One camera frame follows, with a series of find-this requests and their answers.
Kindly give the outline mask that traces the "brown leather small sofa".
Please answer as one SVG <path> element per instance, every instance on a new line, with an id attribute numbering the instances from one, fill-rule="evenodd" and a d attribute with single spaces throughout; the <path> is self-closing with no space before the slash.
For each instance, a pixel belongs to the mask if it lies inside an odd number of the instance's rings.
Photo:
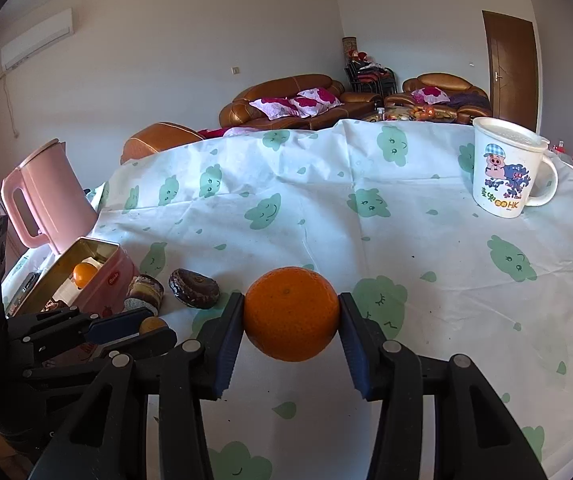
<path id="1" fill-rule="evenodd" d="M 464 78 L 446 73 L 426 73 L 407 79 L 400 93 L 384 100 L 386 107 L 403 106 L 411 110 L 431 107 L 434 118 L 470 124 L 477 117 L 491 117 L 488 94 Z"/>

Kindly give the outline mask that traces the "small tan longan fruit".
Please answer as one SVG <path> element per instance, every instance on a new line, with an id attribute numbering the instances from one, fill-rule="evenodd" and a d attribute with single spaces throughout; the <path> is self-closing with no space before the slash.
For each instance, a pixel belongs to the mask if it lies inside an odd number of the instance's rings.
<path id="1" fill-rule="evenodd" d="M 161 328 L 167 328 L 167 323 L 158 316 L 150 316 L 145 318 L 139 327 L 139 334 L 145 335 L 154 332 L 154 330 L 160 330 Z"/>

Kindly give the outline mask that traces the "pink floral cushion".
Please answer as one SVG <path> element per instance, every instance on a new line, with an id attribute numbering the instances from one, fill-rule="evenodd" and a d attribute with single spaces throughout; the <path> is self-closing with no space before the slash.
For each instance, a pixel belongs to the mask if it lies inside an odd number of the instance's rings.
<path id="1" fill-rule="evenodd" d="M 289 100 L 299 109 L 301 118 L 317 117 L 341 106 L 341 100 L 337 96 L 321 87 L 301 90 Z"/>
<path id="2" fill-rule="evenodd" d="M 285 98 L 259 98 L 250 102 L 251 107 L 266 115 L 269 120 L 284 117 L 300 118 L 299 109 L 289 99 Z"/>

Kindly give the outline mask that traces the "pink electric kettle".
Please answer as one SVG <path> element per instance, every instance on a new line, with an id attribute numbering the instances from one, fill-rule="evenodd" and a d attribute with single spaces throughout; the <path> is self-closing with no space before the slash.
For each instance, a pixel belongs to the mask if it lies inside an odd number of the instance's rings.
<path id="1" fill-rule="evenodd" d="M 36 222 L 37 235 L 30 234 L 18 210 L 17 192 Z M 58 255 L 86 236 L 98 218 L 70 166 L 66 144 L 58 139 L 37 148 L 3 179 L 1 198 L 21 242 L 28 248 L 48 245 Z"/>

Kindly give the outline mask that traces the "cut sugarcane piece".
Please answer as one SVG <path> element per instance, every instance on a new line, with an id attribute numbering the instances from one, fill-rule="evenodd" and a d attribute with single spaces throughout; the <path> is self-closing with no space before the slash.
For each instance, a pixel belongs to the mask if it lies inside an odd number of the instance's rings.
<path id="1" fill-rule="evenodd" d="M 160 314 L 160 306 L 164 298 L 164 286 L 148 274 L 136 275 L 132 278 L 124 300 L 126 311 L 146 308 L 152 315 Z"/>

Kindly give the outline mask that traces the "large orange mandarin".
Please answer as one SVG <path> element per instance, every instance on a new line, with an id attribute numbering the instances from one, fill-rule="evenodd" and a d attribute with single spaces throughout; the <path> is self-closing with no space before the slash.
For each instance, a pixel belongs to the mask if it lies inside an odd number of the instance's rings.
<path id="1" fill-rule="evenodd" d="M 257 278 L 244 300 L 244 330 L 272 359 L 303 362 L 318 356 L 334 338 L 337 293 L 326 278 L 297 266 Z"/>

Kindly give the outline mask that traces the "pink cushion on small sofa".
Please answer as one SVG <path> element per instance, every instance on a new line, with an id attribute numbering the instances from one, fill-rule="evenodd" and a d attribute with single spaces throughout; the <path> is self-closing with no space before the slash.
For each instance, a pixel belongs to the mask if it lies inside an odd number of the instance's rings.
<path id="1" fill-rule="evenodd" d="M 436 105 L 450 102 L 448 94 L 435 86 L 426 86 L 411 91 L 414 102 L 419 105 Z"/>

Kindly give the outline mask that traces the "stacked dark chairs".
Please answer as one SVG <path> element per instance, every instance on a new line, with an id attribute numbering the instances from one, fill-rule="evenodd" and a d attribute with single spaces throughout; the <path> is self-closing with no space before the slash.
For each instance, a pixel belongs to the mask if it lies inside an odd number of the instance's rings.
<path id="1" fill-rule="evenodd" d="M 391 96 L 398 90 L 395 73 L 376 63 L 367 52 L 358 49 L 356 37 L 341 40 L 345 57 L 345 72 L 353 92 Z"/>

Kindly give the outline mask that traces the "pink metal tin box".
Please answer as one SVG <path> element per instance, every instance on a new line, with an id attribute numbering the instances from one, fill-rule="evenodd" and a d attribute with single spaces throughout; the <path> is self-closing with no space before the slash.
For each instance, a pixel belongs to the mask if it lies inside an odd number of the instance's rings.
<path id="1" fill-rule="evenodd" d="M 12 302 L 9 316 L 75 307 L 108 318 L 124 310 L 129 284 L 138 274 L 118 244 L 80 237 L 21 300 Z"/>

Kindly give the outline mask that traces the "pink floral cushion left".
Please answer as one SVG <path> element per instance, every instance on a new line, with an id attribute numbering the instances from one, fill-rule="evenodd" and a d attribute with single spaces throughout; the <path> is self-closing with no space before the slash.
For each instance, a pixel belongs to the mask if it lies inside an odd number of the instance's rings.
<path id="1" fill-rule="evenodd" d="M 251 107 L 266 115 L 269 120 L 284 117 L 300 118 L 299 109 L 289 99 L 285 98 L 259 98 L 250 102 Z"/>

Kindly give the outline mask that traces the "small orange kumquat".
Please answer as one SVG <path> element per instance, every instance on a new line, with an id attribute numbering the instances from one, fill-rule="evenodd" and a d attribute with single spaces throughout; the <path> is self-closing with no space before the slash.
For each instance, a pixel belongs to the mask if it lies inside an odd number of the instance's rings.
<path id="1" fill-rule="evenodd" d="M 73 283 L 78 289 L 84 289 L 99 272 L 99 267 L 90 261 L 81 261 L 73 268 Z"/>

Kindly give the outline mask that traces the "pink floral cushion right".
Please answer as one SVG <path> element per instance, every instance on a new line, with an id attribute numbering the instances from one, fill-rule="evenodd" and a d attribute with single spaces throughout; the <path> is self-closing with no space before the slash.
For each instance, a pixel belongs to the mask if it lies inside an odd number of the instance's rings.
<path id="1" fill-rule="evenodd" d="M 341 106 L 341 100 L 337 96 L 321 87 L 301 90 L 289 100 L 299 109 L 301 118 L 317 117 Z"/>

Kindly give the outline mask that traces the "white cartoon mug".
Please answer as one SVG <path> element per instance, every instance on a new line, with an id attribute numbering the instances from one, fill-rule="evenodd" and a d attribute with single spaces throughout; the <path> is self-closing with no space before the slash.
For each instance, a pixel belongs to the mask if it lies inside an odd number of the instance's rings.
<path id="1" fill-rule="evenodd" d="M 559 174 L 547 155 L 548 139 L 493 117 L 475 118 L 473 128 L 472 194 L 478 206 L 496 217 L 514 219 L 525 207 L 551 202 L 559 187 Z M 539 195 L 533 195 L 541 166 L 550 169 L 552 183 Z"/>

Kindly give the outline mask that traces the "white wall air conditioner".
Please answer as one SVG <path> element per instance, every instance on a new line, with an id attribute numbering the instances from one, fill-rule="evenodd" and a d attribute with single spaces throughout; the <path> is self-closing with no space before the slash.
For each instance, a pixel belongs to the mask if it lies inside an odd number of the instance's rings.
<path id="1" fill-rule="evenodd" d="M 1 67 L 13 70 L 36 53 L 74 33 L 73 10 L 66 9 L 27 29 L 1 48 Z"/>

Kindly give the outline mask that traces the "white tablecloth green clouds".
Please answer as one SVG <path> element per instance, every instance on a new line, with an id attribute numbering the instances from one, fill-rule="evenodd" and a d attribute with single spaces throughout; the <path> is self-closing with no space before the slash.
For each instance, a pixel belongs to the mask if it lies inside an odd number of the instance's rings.
<path id="1" fill-rule="evenodd" d="M 481 369 L 552 479 L 573 476 L 573 170 L 514 219 L 474 202 L 474 131 L 343 120 L 253 132 L 120 166 L 90 194 L 92 236 L 166 282 L 224 294 L 281 266 L 350 292 L 388 338 Z"/>

